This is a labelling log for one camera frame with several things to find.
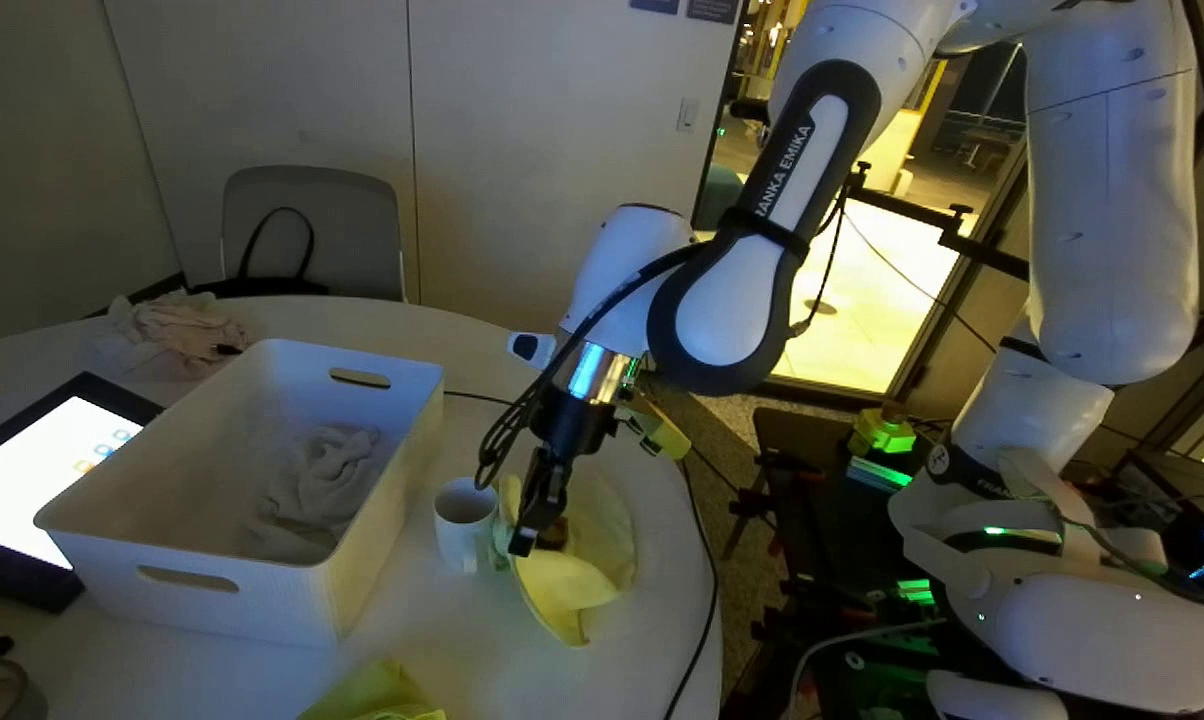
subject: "chair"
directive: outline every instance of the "chair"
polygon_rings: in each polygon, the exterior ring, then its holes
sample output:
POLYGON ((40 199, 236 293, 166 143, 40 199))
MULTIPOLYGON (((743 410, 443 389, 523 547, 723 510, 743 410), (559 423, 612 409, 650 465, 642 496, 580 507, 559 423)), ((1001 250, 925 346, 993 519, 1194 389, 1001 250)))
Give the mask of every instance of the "chair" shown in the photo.
POLYGON ((225 294, 335 293, 403 298, 393 183, 345 167, 259 163, 225 188, 225 294))

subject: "white plastic bin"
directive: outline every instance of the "white plastic bin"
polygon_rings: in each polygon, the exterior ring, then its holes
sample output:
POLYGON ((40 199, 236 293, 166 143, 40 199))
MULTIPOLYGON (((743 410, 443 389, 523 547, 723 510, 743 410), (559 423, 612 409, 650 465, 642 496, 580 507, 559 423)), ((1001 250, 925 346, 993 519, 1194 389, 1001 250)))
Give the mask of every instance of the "white plastic bin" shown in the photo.
POLYGON ((35 524, 113 613, 332 642, 401 535, 409 479, 440 432, 440 394, 437 364, 263 341, 43 504, 35 524), (318 542, 275 542, 259 532, 272 526, 275 488, 313 475, 299 458, 328 429, 375 434, 354 458, 373 471, 350 492, 360 507, 318 542))

